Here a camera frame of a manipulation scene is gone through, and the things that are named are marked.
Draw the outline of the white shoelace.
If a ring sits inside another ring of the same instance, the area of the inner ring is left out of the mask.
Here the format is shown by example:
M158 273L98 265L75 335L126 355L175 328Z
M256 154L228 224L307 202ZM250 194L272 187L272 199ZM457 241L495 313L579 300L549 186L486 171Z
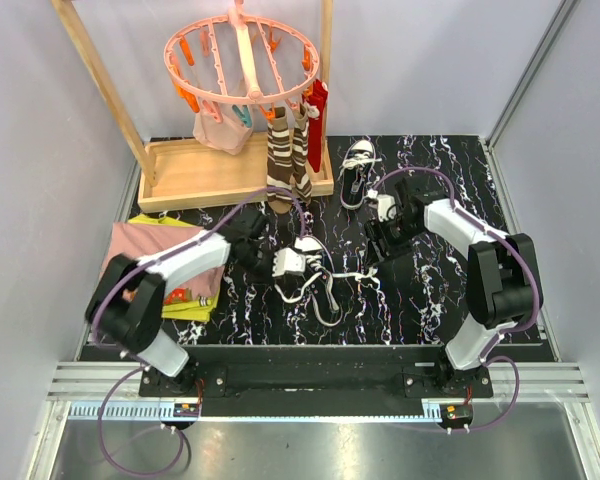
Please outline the white shoelace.
M334 281L336 279L353 279L356 281L361 281L361 280L366 280L366 279L371 279L372 277L375 276L377 270L375 268L371 268L367 273L360 273L360 272L347 272L347 273L338 273L338 272L334 272ZM308 289L308 282L307 282L307 278L308 275L304 272L303 275L295 275L295 276L302 276L304 278L303 283L301 284L301 286L298 288L298 293L292 296L289 296L287 294L284 293L282 287L278 284L274 285L275 291L279 294L280 298L287 304L295 304L297 302L299 302L304 295L309 291Z

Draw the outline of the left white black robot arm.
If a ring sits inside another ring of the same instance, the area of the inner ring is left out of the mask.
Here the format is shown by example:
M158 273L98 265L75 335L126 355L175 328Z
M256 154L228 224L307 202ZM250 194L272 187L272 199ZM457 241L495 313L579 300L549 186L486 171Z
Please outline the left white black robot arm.
M189 354L162 329L164 299L186 281L229 261L258 280L270 280L273 255L258 242L265 225L264 215L247 211L162 252L136 259L114 256L86 308L86 322L160 372L170 393L188 394L196 372Z

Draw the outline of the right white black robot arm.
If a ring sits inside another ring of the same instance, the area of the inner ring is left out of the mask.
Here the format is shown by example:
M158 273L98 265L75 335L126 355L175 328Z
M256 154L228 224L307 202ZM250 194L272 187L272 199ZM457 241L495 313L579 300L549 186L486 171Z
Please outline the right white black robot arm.
M409 254L413 239L434 234L466 259L468 315L435 365L434 384L456 396L506 331L537 315L542 292L533 241L490 227L445 193L425 192L411 179L394 196L371 189L366 200L377 216L366 222L368 267Z

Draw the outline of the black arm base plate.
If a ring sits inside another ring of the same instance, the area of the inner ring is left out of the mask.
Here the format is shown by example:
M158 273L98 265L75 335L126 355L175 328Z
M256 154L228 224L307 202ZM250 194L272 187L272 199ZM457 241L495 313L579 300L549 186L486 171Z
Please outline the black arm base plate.
M202 395L206 417L414 417L421 403L493 397L485 368L446 387L435 378L436 346L196 346L188 387L150 370L142 397L184 402Z

